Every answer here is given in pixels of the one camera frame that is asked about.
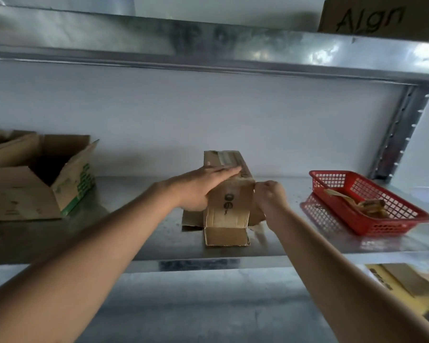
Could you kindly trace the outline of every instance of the green print on box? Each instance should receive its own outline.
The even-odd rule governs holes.
[[[61,214],[63,217],[70,213],[70,211],[81,201],[87,192],[96,184],[96,180],[89,172],[89,169],[89,164],[83,166],[83,170],[80,173],[80,183],[77,185],[78,195],[62,210]]]

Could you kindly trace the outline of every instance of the shelf surface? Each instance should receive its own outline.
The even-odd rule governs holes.
[[[65,245],[80,230],[140,195],[158,179],[98,177],[93,189],[65,219],[0,223],[0,267],[20,270]],[[429,224],[421,224],[405,236],[361,237],[352,233],[311,195],[310,178],[278,178],[288,201],[303,219],[355,264],[429,260]],[[389,188],[429,211],[429,206]],[[275,234],[248,229],[249,247],[206,247],[203,232],[183,232],[181,209],[173,210],[135,256],[126,272],[161,272],[202,269],[290,267]]]
[[[429,43],[3,6],[0,59],[429,84]]]

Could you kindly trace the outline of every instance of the red plastic basket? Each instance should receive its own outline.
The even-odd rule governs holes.
[[[313,192],[351,229],[361,236],[401,235],[418,223],[429,222],[429,214],[421,208],[351,171],[310,171]],[[366,199],[382,199],[389,219],[375,219],[352,207],[344,198],[326,193],[334,189],[353,198],[356,203]]]

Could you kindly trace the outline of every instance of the left hand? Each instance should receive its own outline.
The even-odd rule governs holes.
[[[164,183],[176,195],[177,205],[188,211],[201,211],[208,205],[208,192],[226,179],[238,174],[238,167],[201,167]]]

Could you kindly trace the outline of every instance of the hand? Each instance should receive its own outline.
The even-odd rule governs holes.
[[[175,195],[178,207],[188,211],[201,211],[208,205],[208,192],[240,171],[241,166],[201,167],[170,178],[165,183]]]
[[[286,191],[283,186],[275,181],[257,182],[254,187],[254,201],[267,215],[273,208],[289,209],[286,201]]]

